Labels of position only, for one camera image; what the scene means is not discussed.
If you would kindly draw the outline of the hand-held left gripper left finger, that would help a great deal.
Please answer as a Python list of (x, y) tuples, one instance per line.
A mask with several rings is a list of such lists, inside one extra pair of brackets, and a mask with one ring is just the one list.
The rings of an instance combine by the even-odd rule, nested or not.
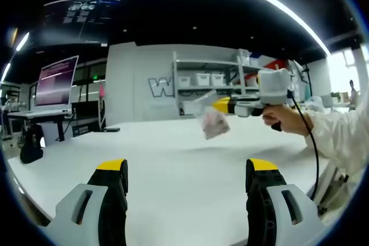
[(86, 184), (57, 204), (50, 240), (54, 245), (126, 245), (127, 193), (127, 160), (100, 164)]

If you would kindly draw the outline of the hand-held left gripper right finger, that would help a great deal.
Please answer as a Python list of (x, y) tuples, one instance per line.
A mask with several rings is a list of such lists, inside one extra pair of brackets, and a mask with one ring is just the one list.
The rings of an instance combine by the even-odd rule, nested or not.
[(316, 204), (273, 163), (246, 162), (247, 245), (314, 245), (323, 229)]

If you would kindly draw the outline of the person's right hand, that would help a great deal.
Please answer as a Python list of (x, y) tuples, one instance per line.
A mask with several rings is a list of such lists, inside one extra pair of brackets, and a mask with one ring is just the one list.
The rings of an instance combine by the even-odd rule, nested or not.
[(300, 113), (293, 111), (286, 105), (269, 105), (264, 108), (262, 113), (263, 121), (267, 126), (280, 122), (282, 131), (306, 137), (309, 132), (305, 122), (310, 130), (313, 129), (314, 125), (307, 113), (303, 113), (303, 116), (304, 119)]

